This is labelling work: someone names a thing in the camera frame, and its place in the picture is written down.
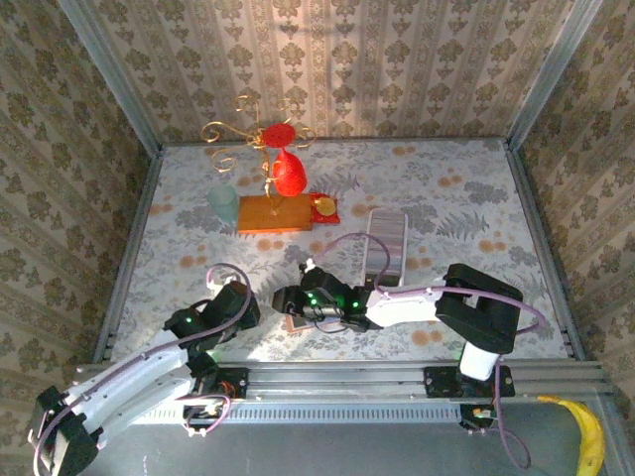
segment small yellow object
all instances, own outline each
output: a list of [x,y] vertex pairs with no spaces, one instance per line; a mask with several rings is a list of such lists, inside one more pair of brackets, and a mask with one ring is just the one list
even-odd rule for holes
[[540,395],[539,402],[558,404],[571,412],[581,434],[576,476],[596,476],[604,462],[604,431],[599,419],[583,404],[562,400],[553,395]]
[[316,210],[320,215],[331,216],[337,211],[335,201],[330,196],[321,196],[315,201]]

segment red glass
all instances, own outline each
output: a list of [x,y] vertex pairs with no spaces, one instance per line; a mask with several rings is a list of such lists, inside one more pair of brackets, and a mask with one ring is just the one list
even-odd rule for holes
[[287,147],[294,142],[296,138],[296,130],[289,124],[283,122],[274,124],[265,129],[262,133],[262,139],[267,147],[279,149]]
[[297,156],[283,148],[273,164],[276,190],[282,196],[296,196],[307,187],[307,173]]

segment patterned wallpaper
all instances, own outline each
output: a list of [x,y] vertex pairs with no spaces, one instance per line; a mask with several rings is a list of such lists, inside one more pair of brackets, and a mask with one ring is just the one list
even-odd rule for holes
[[634,0],[604,0],[524,148],[583,344],[635,399]]
[[57,2],[2,0],[0,474],[29,466],[35,395],[92,357],[147,162]]
[[210,120],[250,127],[238,94],[265,122],[297,101],[321,137],[503,136],[572,0],[87,3],[161,142],[179,143]]

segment gold candelabra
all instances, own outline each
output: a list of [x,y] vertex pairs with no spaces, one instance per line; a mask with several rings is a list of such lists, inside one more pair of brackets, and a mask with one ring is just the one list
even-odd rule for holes
[[[244,147],[252,147],[257,151],[261,151],[263,161],[260,173],[265,178],[265,193],[271,200],[273,212],[276,213],[277,207],[274,204],[274,200],[271,196],[270,191],[271,183],[274,182],[276,178],[273,177],[273,168],[270,164],[270,157],[267,152],[267,147],[271,146],[266,144],[264,137],[264,133],[267,129],[261,127],[260,124],[260,104],[258,103],[257,99],[251,96],[241,95],[237,96],[234,99],[234,105],[236,108],[236,112],[245,111],[249,105],[253,105],[253,107],[255,108],[256,122],[250,130],[243,131],[235,126],[226,124],[221,121],[211,121],[205,124],[200,129],[200,137],[204,141],[206,141],[206,143],[212,144],[220,139],[220,130],[218,128],[224,128],[244,138],[244,144],[223,147],[213,152],[213,154],[211,155],[211,164],[220,173],[229,172],[236,166],[236,157],[231,154],[238,149],[242,149]],[[291,107],[296,107],[297,111],[299,111],[300,103],[293,99],[285,98],[277,105],[277,109],[281,112],[288,111]],[[289,124],[291,120],[292,117],[288,117],[284,122],[282,122],[282,124]],[[301,144],[288,144],[284,146],[285,148],[306,149],[310,147],[311,144],[316,140],[316,133],[310,127],[292,127],[295,130],[295,137],[300,138],[304,142],[302,142]]]

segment white cylinder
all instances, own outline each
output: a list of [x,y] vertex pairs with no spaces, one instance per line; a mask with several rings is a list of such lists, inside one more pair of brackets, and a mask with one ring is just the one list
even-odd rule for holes
[[499,356],[466,342],[458,369],[464,376],[484,382],[492,375],[492,369]]

